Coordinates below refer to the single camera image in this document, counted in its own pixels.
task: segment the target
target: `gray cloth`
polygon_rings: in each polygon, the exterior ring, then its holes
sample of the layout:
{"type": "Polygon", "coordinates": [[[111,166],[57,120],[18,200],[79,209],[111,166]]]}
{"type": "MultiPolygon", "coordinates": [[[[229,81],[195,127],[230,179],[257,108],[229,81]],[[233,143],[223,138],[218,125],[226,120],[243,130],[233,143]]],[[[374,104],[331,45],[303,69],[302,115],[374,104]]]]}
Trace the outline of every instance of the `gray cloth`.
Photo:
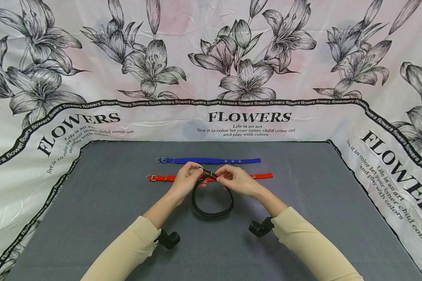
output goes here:
{"type": "MultiPolygon", "coordinates": [[[[146,175],[173,175],[181,165],[157,157],[262,159],[249,174],[293,206],[348,258],[365,280],[422,280],[422,275],[368,196],[328,143],[309,142],[99,142],[89,145],[7,278],[7,281],[77,281],[98,255],[171,186],[146,175]]],[[[204,165],[215,171],[220,165],[204,165]]],[[[257,238],[252,220],[268,216],[259,202],[234,194],[230,215],[195,213],[190,195],[163,228],[181,242],[162,246],[127,280],[315,280],[273,233],[257,238]]],[[[202,210],[229,205],[218,183],[197,193],[202,210]]]]}

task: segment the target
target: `black bracket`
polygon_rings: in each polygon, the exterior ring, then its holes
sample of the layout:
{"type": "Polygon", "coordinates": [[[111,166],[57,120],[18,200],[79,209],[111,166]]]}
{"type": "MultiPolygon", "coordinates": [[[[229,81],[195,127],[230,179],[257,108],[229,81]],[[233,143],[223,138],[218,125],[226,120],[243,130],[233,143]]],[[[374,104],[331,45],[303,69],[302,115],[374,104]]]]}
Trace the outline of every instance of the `black bracket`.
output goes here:
{"type": "Polygon", "coordinates": [[[274,224],[271,222],[271,219],[272,217],[267,217],[262,224],[259,224],[259,222],[253,220],[249,226],[250,232],[255,234],[256,237],[262,237],[266,235],[274,227],[274,224]]]}
{"type": "Polygon", "coordinates": [[[155,242],[158,241],[166,249],[172,249],[175,247],[178,242],[180,242],[180,235],[176,232],[172,232],[170,235],[167,235],[167,232],[161,228],[161,233],[155,242]]]}

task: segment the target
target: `metal d-ring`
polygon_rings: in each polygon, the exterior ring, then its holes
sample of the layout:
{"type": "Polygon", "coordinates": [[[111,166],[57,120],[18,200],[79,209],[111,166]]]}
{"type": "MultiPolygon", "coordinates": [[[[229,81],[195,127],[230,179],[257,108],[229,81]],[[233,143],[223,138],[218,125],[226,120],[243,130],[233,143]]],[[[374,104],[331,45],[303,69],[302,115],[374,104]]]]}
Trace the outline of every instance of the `metal d-ring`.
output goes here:
{"type": "Polygon", "coordinates": [[[156,175],[154,175],[154,174],[150,174],[150,175],[148,175],[147,177],[145,177],[145,180],[146,181],[156,181],[156,180],[154,180],[154,177],[156,177],[156,175]]]}

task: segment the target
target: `black strap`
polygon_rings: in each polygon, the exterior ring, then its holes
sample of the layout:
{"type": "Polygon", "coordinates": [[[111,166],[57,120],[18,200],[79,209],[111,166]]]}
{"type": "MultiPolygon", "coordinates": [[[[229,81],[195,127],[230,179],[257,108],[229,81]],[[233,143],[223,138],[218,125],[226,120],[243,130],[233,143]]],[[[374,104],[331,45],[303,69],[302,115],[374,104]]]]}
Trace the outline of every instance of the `black strap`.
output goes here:
{"type": "Polygon", "coordinates": [[[192,190],[192,205],[193,205],[194,209],[196,210],[197,213],[199,213],[200,215],[202,215],[202,216],[204,216],[206,218],[218,218],[218,217],[221,217],[221,216],[226,215],[227,213],[230,213],[231,210],[233,210],[233,207],[234,207],[234,199],[233,199],[233,195],[231,193],[231,190],[229,190],[228,187],[225,187],[227,189],[228,193],[230,194],[230,198],[231,198],[231,204],[230,204],[230,206],[229,206],[228,209],[223,210],[221,212],[217,212],[217,213],[207,213],[207,212],[202,211],[197,206],[197,202],[195,200],[195,192],[197,190],[197,187],[200,185],[200,183],[203,180],[205,180],[205,178],[212,178],[213,180],[216,180],[217,179],[217,175],[214,174],[213,172],[207,171],[205,169],[203,169],[203,171],[206,172],[206,175],[203,175],[202,177],[200,177],[197,180],[197,182],[195,183],[194,189],[192,190]]]}

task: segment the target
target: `beige sleeve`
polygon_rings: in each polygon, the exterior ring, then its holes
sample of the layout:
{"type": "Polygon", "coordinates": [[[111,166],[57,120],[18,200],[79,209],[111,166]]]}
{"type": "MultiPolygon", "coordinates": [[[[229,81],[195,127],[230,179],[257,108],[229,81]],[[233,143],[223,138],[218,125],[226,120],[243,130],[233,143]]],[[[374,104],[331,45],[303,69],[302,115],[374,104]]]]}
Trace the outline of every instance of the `beige sleeve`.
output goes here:
{"type": "Polygon", "coordinates": [[[98,256],[81,281],[125,281],[152,255],[160,233],[148,219],[139,216],[98,256]]]}
{"type": "Polygon", "coordinates": [[[364,280],[338,248],[292,207],[272,223],[280,242],[295,252],[319,281],[364,280]]]}

